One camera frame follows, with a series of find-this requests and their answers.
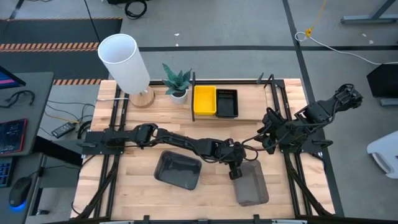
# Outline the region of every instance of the potted plant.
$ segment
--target potted plant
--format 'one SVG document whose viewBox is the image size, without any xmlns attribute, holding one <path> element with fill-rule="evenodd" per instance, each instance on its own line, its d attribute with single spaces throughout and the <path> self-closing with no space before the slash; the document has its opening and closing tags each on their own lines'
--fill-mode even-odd
<svg viewBox="0 0 398 224">
<path fill-rule="evenodd" d="M 191 70 L 185 72 L 183 74 L 182 70 L 177 75 L 169 66 L 163 64 L 163 69 L 167 74 L 168 80 L 163 80 L 164 85 L 166 85 L 169 89 L 166 91 L 167 95 L 170 95 L 172 101 L 175 104 L 182 105 L 188 99 L 188 87 L 189 80 L 191 79 Z"/>
</svg>

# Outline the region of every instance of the white cylindrical lampshade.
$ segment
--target white cylindrical lampshade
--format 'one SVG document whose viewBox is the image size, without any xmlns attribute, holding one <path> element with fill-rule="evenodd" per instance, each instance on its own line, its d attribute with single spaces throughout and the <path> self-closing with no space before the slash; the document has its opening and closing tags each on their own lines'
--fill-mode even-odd
<svg viewBox="0 0 398 224">
<path fill-rule="evenodd" d="M 137 47 L 129 35 L 114 34 L 98 47 L 98 56 L 123 92 L 136 95 L 149 86 L 149 74 Z"/>
</svg>

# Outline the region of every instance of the computer mouse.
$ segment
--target computer mouse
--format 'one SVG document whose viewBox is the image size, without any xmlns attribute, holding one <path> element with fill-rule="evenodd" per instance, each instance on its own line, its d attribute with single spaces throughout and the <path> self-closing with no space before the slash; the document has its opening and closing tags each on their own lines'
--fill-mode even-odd
<svg viewBox="0 0 398 224">
<path fill-rule="evenodd" d="M 22 205 L 27 198 L 27 194 L 32 184 L 30 177 L 22 177 L 12 186 L 10 191 L 8 203 L 11 207 L 18 207 Z"/>
</svg>

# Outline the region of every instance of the blue light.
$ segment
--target blue light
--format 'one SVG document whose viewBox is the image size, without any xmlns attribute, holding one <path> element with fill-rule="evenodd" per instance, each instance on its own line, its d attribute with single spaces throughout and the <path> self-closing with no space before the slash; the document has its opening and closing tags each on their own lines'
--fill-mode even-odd
<svg viewBox="0 0 398 224">
<path fill-rule="evenodd" d="M 24 201 L 24 203 L 22 203 L 22 205 L 20 205 L 18 207 L 13 207 L 10 205 L 10 209 L 14 212 L 20 212 L 25 208 L 25 204 L 26 204 L 26 200 Z"/>
</svg>

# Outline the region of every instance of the monitor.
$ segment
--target monitor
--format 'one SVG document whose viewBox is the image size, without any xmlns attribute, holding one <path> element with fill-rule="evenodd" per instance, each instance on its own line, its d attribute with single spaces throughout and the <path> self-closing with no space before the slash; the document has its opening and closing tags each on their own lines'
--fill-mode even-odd
<svg viewBox="0 0 398 224">
<path fill-rule="evenodd" d="M 5 88 L 14 88 L 25 86 L 26 83 L 20 78 L 8 72 L 5 68 L 0 66 L 0 90 Z"/>
</svg>

